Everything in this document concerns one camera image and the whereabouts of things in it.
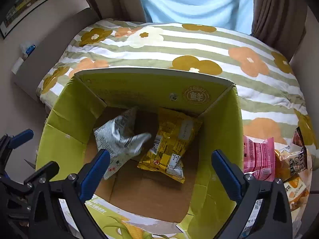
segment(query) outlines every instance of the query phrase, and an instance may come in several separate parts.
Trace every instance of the orange flower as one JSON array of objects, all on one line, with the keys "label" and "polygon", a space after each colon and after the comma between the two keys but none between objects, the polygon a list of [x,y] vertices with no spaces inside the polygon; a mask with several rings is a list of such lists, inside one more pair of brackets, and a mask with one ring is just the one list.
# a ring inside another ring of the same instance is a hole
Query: orange flower
[{"label": "orange flower", "polygon": [[286,140],[281,137],[281,131],[278,123],[272,119],[256,118],[248,125],[244,125],[243,129],[245,136],[260,139],[273,137],[275,142],[285,145],[287,144]]},{"label": "orange flower", "polygon": [[295,114],[298,117],[298,126],[300,127],[302,139],[306,146],[310,146],[315,144],[316,149],[318,149],[318,142],[314,133],[314,128],[312,127],[312,123],[309,115],[302,115],[296,109],[293,109]]},{"label": "orange flower", "polygon": [[282,54],[272,51],[272,56],[275,58],[274,62],[276,66],[278,66],[281,71],[293,74],[288,60]]},{"label": "orange flower", "polygon": [[95,62],[92,62],[89,58],[82,59],[70,73],[69,77],[72,78],[76,72],[79,72],[81,70],[85,69],[93,69],[93,68],[107,68],[108,62],[106,60],[96,60]]},{"label": "orange flower", "polygon": [[43,82],[43,86],[42,86],[43,90],[41,94],[45,94],[51,88],[53,88],[55,84],[57,83],[59,76],[66,74],[68,70],[69,70],[69,67],[59,67],[53,72],[53,75],[45,78]]},{"label": "orange flower", "polygon": [[104,40],[106,37],[112,34],[112,30],[104,30],[102,28],[93,28],[89,32],[86,32],[81,37],[79,46],[83,47],[87,44],[94,44]]},{"label": "orange flower", "polygon": [[187,29],[187,30],[201,30],[201,31],[204,31],[204,32],[214,32],[214,31],[216,31],[215,27],[206,26],[206,25],[200,25],[200,24],[182,24],[181,26],[184,29]]},{"label": "orange flower", "polygon": [[269,74],[267,65],[255,51],[248,47],[231,48],[228,54],[232,59],[239,61],[241,70],[251,77],[257,77],[259,73]]},{"label": "orange flower", "polygon": [[115,37],[123,37],[123,36],[131,36],[132,34],[134,34],[135,32],[137,32],[138,30],[140,30],[142,27],[136,27],[136,28],[118,28],[117,32],[115,33]]},{"label": "orange flower", "polygon": [[202,60],[199,61],[194,56],[181,56],[177,57],[172,62],[170,69],[190,71],[190,72],[201,72],[210,75],[219,75],[222,73],[221,67],[213,61]]}]

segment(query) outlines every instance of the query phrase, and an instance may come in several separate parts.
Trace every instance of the painting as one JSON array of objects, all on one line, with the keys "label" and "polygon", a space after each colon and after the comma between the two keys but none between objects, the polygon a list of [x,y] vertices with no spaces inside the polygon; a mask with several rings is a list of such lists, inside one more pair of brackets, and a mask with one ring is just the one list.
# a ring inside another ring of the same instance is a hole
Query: painting
[{"label": "painting", "polygon": [[3,38],[5,38],[24,17],[45,1],[47,0],[16,0],[0,25]]}]

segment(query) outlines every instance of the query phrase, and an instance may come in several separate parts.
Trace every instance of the metal bolt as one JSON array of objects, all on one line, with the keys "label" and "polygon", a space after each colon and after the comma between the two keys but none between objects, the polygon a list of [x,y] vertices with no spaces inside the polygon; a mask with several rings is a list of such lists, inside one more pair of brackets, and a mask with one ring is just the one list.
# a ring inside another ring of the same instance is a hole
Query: metal bolt
[{"label": "metal bolt", "polygon": [[282,184],[282,179],[276,178],[276,179],[275,179],[275,182],[276,182],[277,184]]},{"label": "metal bolt", "polygon": [[250,174],[250,173],[245,174],[245,177],[246,177],[246,179],[249,180],[249,181],[251,181],[251,180],[253,180],[253,179],[255,178],[255,177],[254,177],[252,174]]},{"label": "metal bolt", "polygon": [[42,177],[41,179],[39,179],[39,183],[45,183],[46,182],[46,178]]},{"label": "metal bolt", "polygon": [[75,178],[77,177],[77,175],[75,173],[71,173],[69,176],[68,176],[68,179],[73,181],[75,180]]}]

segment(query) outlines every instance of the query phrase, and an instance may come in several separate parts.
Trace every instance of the bedspread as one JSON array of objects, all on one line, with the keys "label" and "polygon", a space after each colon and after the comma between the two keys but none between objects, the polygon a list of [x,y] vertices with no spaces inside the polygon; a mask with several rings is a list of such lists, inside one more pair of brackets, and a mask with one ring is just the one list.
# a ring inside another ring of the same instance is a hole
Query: bedspread
[{"label": "bedspread", "polygon": [[244,135],[274,137],[275,148],[281,149],[291,143],[300,127],[309,156],[308,170],[301,177],[310,189],[312,164],[319,166],[318,145],[298,81],[278,51],[254,37],[223,28],[106,19],[74,37],[39,84],[37,94],[51,108],[75,72],[127,66],[178,69],[232,80],[237,86]]}]

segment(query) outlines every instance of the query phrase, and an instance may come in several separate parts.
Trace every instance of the blue curtain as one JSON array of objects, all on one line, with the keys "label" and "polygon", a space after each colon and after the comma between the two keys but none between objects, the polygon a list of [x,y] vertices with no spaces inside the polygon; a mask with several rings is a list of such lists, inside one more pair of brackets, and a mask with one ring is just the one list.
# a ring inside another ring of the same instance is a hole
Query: blue curtain
[{"label": "blue curtain", "polygon": [[251,34],[253,0],[142,0],[148,22],[193,23]]}]

